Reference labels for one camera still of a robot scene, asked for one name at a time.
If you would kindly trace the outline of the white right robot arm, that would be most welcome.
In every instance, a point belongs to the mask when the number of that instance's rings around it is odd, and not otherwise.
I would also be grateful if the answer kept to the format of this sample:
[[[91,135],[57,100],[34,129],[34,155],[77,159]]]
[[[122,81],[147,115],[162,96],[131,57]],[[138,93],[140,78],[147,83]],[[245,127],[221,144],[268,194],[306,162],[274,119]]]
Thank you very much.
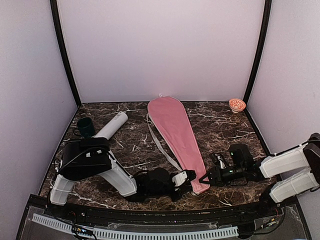
[[[263,200],[255,205],[255,213],[260,217],[266,217],[273,211],[275,203],[320,188],[320,135],[317,132],[299,145],[260,160],[254,160],[248,146],[242,143],[232,144],[228,151],[233,165],[224,168],[214,166],[199,178],[201,184],[222,187],[240,178],[260,182],[282,173],[300,170],[268,188],[262,196]]]

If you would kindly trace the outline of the white shuttlecock tube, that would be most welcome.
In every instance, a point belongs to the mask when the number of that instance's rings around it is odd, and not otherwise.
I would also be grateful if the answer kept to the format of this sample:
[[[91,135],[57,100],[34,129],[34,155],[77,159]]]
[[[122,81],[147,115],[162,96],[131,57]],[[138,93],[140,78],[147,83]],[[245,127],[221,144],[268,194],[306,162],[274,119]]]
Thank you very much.
[[[94,137],[110,140],[112,136],[127,122],[128,116],[120,111]]]

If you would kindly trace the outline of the pink racket cover bag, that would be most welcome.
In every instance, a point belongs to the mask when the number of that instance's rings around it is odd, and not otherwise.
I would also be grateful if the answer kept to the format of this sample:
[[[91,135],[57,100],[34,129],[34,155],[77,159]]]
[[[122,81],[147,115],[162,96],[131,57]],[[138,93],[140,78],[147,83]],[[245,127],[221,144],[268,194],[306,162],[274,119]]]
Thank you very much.
[[[179,170],[193,170],[191,181],[194,194],[207,191],[210,186],[200,183],[206,167],[184,105],[171,96],[158,97],[147,105],[148,118],[165,140],[180,165]]]

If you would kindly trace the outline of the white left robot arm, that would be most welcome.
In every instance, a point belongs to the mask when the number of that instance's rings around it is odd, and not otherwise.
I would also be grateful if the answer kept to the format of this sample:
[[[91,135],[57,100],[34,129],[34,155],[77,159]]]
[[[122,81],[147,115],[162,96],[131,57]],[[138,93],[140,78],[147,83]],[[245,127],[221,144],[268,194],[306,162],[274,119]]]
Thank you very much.
[[[64,146],[62,164],[49,193],[51,210],[58,217],[67,218],[71,208],[66,202],[74,184],[93,176],[102,177],[127,201],[134,203],[161,196],[169,196],[175,202],[191,191],[187,171],[178,174],[182,183],[176,183],[176,175],[161,167],[131,175],[117,161],[106,138],[72,139]]]

